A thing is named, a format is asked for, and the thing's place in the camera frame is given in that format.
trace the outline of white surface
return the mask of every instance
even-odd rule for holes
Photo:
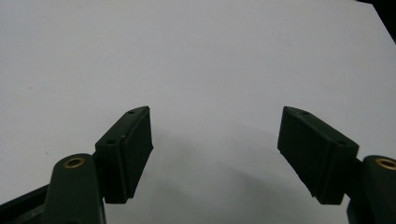
[[[283,105],[396,158],[396,48],[353,1],[1,1],[0,77],[0,203],[141,105],[155,148],[108,223],[347,223],[278,153]]]

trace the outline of brass insert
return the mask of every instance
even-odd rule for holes
[[[386,169],[396,171],[396,161],[392,161],[389,159],[378,158],[375,160],[376,163]]]
[[[72,159],[66,161],[64,163],[64,168],[66,168],[66,169],[76,168],[76,167],[79,167],[80,165],[84,164],[84,162],[85,162],[84,158],[75,157],[75,158],[72,158]]]

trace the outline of black plastic part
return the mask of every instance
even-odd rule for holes
[[[368,203],[349,202],[346,210],[349,224],[373,224],[374,217]]]
[[[44,205],[42,223],[106,223],[91,155],[76,154],[56,163]]]
[[[340,204],[359,146],[314,115],[285,106],[277,147],[312,196]]]
[[[0,206],[0,223],[36,224],[44,211],[48,186],[36,189]]]
[[[126,203],[134,197],[153,149],[149,107],[125,113],[95,145],[95,161],[106,173],[106,203]]]
[[[375,223],[396,223],[396,160],[364,158],[361,178]]]

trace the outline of white background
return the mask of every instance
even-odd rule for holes
[[[348,0],[1,1],[0,203],[149,105],[154,150],[108,223],[347,223],[276,148],[284,105],[396,158],[396,48]]]

